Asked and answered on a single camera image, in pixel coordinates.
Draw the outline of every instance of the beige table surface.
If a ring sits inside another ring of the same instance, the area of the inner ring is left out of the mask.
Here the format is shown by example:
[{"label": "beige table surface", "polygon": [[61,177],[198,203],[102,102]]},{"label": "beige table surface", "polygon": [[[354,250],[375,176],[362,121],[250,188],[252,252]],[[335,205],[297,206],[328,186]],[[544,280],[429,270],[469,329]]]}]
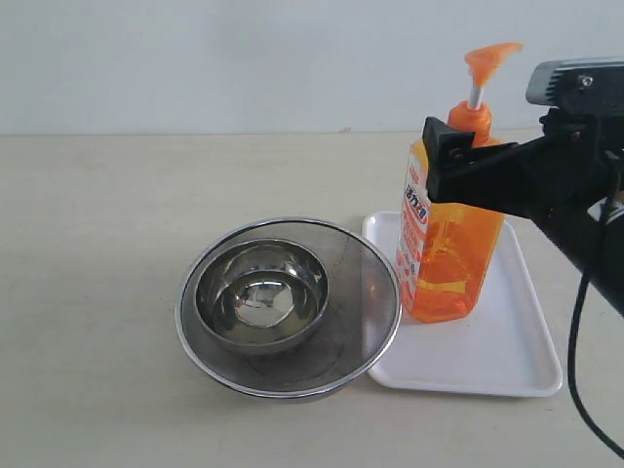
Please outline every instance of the beige table surface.
[{"label": "beige table surface", "polygon": [[[0,138],[0,466],[619,466],[565,387],[513,400],[397,392],[364,376],[279,406],[220,387],[184,355],[174,303],[208,243],[272,215],[359,230],[399,207],[415,138]],[[529,222],[511,222],[564,364],[579,275]],[[624,324],[590,296],[580,387],[624,443]]]}]

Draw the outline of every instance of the soap dispenser bottle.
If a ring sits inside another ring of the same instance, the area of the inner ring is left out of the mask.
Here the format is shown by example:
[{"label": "soap dispenser bottle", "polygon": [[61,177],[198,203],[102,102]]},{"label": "soap dispenser bottle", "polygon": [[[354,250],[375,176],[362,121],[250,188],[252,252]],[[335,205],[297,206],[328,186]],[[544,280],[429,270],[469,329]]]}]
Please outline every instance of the soap dispenser bottle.
[{"label": "soap dispenser bottle", "polygon": [[[473,78],[468,100],[448,115],[448,125],[474,132],[474,146],[499,144],[490,136],[484,86],[518,43],[497,44],[466,55]],[[401,210],[397,273],[404,310],[424,323],[466,317],[488,273],[504,214],[460,204],[432,206],[426,194],[428,160],[422,140],[410,148]]]}]

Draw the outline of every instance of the white tray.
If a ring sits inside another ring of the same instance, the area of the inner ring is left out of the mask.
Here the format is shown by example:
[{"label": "white tray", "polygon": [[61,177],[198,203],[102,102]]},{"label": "white tray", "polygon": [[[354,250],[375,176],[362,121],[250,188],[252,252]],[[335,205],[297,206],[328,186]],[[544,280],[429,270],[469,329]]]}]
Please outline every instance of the white tray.
[{"label": "white tray", "polygon": [[[367,217],[364,236],[394,264],[400,215]],[[465,319],[421,325],[404,314],[370,376],[386,387],[547,397],[562,369],[513,228],[500,232],[481,296]]]}]

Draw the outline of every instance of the metal bowl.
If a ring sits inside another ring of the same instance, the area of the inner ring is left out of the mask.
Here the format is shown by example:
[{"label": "metal bowl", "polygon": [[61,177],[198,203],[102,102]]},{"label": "metal bowl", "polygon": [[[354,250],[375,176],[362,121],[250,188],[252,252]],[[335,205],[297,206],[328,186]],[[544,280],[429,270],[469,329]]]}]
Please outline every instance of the metal bowl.
[{"label": "metal bowl", "polygon": [[256,239],[209,263],[195,296],[206,332],[221,346],[266,355],[296,346],[318,328],[328,278],[321,261],[299,244]]},{"label": "metal bowl", "polygon": [[[316,331],[268,356],[226,349],[196,311],[206,267],[228,249],[257,239],[287,239],[313,253],[331,290]],[[175,308],[182,347],[202,371],[233,390],[279,402],[313,401],[344,388],[390,346],[400,318],[396,275],[377,247],[336,224],[302,217],[258,221],[217,240],[188,270]]]}]

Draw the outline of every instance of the orange pump nozzle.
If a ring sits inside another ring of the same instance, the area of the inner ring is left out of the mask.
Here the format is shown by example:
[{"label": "orange pump nozzle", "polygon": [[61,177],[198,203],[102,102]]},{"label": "orange pump nozzle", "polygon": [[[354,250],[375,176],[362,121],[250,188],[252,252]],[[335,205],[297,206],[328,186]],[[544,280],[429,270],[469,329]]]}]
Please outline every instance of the orange pump nozzle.
[{"label": "orange pump nozzle", "polygon": [[522,49],[523,45],[518,42],[506,42],[466,54],[465,60],[473,78],[472,91],[468,100],[450,110],[448,125],[462,132],[474,132],[475,146],[488,141],[491,129],[491,112],[488,105],[482,103],[484,86],[507,57]]}]

